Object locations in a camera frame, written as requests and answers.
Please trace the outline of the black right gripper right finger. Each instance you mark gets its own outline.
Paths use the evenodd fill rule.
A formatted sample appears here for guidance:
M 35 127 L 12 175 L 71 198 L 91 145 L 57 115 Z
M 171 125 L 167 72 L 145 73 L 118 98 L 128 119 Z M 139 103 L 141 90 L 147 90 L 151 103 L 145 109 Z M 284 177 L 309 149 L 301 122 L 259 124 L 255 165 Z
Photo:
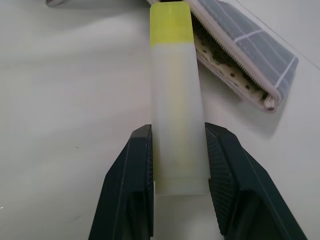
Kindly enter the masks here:
M 205 123 L 209 190 L 224 240 L 308 240 L 268 172 L 235 134 Z

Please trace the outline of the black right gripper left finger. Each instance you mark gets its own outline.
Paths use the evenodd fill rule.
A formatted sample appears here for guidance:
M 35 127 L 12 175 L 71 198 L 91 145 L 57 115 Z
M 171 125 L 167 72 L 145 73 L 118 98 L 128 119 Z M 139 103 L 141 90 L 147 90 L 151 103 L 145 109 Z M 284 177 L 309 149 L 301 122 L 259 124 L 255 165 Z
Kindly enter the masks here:
M 154 235 L 152 127 L 132 132 L 105 175 L 88 240 L 151 240 Z

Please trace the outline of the yellow highlighter with translucent body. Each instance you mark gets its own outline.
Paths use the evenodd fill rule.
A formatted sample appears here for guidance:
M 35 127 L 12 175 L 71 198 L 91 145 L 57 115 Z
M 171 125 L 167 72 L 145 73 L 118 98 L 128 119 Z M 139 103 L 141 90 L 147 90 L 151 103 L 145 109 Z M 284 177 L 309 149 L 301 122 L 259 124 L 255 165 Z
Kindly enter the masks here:
M 151 127 L 157 195 L 209 192 L 209 157 L 191 10 L 150 8 Z

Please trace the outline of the grey grid pencil pouch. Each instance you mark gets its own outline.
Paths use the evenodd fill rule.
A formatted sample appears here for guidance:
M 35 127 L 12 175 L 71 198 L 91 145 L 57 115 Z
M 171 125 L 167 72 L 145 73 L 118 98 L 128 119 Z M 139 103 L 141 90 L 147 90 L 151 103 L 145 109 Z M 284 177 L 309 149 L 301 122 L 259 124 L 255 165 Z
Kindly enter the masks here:
M 287 97 L 298 57 L 232 4 L 186 1 L 191 9 L 198 60 L 241 98 L 273 113 Z

